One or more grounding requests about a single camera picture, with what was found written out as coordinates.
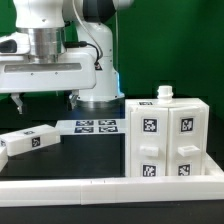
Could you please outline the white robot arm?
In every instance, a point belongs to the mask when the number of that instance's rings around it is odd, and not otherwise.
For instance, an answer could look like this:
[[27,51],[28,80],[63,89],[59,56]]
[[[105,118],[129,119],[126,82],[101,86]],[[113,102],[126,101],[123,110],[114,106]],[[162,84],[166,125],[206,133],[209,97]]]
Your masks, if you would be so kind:
[[105,25],[134,0],[13,0],[16,31],[0,37],[0,94],[68,91],[72,106],[124,97]]

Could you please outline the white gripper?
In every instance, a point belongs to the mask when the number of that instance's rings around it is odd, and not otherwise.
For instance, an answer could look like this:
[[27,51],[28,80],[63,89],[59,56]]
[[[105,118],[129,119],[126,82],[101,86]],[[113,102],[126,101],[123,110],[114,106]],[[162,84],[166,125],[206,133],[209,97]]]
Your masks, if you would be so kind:
[[74,109],[80,89],[96,84],[93,50],[68,49],[56,63],[30,63],[25,56],[0,56],[0,93],[12,93],[11,99],[23,113],[23,92],[72,90],[70,108]]

